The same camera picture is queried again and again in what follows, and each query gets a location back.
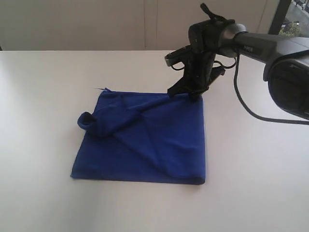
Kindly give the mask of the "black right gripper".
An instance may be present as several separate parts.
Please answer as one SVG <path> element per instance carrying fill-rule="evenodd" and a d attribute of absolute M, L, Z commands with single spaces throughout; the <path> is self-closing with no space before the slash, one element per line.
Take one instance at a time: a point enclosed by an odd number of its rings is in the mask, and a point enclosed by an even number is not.
<path fill-rule="evenodd" d="M 189 27 L 191 55 L 183 75 L 186 81 L 185 84 L 178 81 L 168 88 L 169 96 L 189 93 L 192 102 L 202 98 L 202 94 L 219 76 L 217 71 L 212 69 L 221 47 L 220 35 L 226 27 L 234 23 L 234 20 L 206 20 Z"/>

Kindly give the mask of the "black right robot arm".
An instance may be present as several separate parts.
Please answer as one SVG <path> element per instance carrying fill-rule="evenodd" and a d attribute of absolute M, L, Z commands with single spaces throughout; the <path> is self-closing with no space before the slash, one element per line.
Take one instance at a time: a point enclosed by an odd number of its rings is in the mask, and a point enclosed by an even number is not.
<path fill-rule="evenodd" d="M 264 63 L 263 80 L 270 96 L 295 120 L 263 117 L 240 100 L 253 117 L 267 122 L 307 125 L 309 123 L 309 41 L 303 37 L 249 33 L 234 20 L 210 19 L 193 24 L 188 31 L 190 44 L 165 56 L 166 64 L 183 64 L 183 76 L 168 89 L 170 96 L 188 94 L 196 100 L 210 85 L 224 75 L 228 67 L 217 61 L 221 55 L 234 59 L 239 70 L 240 56 Z"/>

